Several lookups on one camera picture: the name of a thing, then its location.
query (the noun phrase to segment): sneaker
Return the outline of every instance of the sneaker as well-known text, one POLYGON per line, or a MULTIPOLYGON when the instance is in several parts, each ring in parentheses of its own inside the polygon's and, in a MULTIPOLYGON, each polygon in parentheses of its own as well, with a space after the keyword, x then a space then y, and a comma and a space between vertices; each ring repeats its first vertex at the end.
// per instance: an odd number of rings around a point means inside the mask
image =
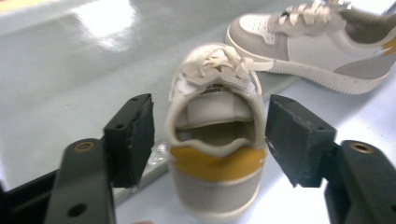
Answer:
POLYGON ((344 93, 379 85, 396 61, 396 14, 376 16, 314 2, 273 15, 244 15, 229 26, 226 43, 269 72, 304 77, 344 93))
POLYGON ((209 44, 174 76, 165 122, 169 167, 182 203, 206 221, 228 221, 253 202, 267 146, 261 86, 254 70, 272 63, 209 44))

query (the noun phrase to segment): shoe sole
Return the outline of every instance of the shoe sole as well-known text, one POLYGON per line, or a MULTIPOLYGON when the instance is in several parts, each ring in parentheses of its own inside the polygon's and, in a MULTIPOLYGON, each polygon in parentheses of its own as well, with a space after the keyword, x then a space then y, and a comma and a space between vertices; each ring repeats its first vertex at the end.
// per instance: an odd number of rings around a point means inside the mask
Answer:
POLYGON ((257 198, 257 195, 259 194, 259 189, 260 189, 260 185, 256 188, 256 191, 254 192, 253 196, 250 198, 250 200, 247 203, 245 203, 238 209, 235 209, 235 210, 233 210, 231 212, 227 212, 227 213, 204 212, 204 211, 197 210, 195 208, 188 206, 186 203, 183 202, 183 200, 181 200, 181 203, 192 214, 194 214, 196 217, 200 218, 201 220, 203 220, 207 223, 228 223, 230 221, 236 220, 237 218, 239 218, 242 214, 244 214, 249 209, 249 207, 253 204, 253 202, 257 198))
POLYGON ((382 77, 366 79, 358 77, 349 77, 339 73, 334 73, 329 70, 321 69, 315 66, 310 66, 303 63, 288 62, 273 58, 263 57, 257 54, 246 51, 239 47, 230 37, 230 27, 227 29, 227 35, 225 42, 228 45, 233 46, 236 51, 245 57, 249 57, 257 62, 274 62, 274 67, 268 72, 277 74, 294 75, 297 77, 303 77, 314 81, 324 87, 327 87, 334 91, 340 91, 348 94, 362 94, 372 90, 378 86, 383 79, 389 74, 386 73, 382 77))

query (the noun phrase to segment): white shoelace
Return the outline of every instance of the white shoelace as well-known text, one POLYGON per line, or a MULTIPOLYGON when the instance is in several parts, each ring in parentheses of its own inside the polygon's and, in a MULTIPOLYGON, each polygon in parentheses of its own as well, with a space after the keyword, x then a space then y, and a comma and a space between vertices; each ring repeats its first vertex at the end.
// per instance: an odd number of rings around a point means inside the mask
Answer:
POLYGON ((311 7, 307 5, 299 5, 297 10, 293 7, 286 8, 286 12, 279 18, 278 23, 284 24, 286 20, 294 26, 297 24, 298 18, 303 17, 306 25, 312 25, 315 21, 323 21, 327 23, 330 20, 330 9, 325 7, 321 2, 314 2, 311 7))
POLYGON ((201 77, 205 76, 203 68, 205 65, 210 65, 214 68, 221 68, 222 66, 230 67, 234 70, 237 77, 246 78, 251 75, 256 85, 257 94, 262 94, 262 85, 257 77, 256 71, 268 71, 274 66, 273 62, 256 63, 250 58, 241 58, 230 46, 213 49, 206 54, 201 54, 195 61, 195 65, 201 77), (216 56, 215 53, 222 50, 224 56, 216 56))

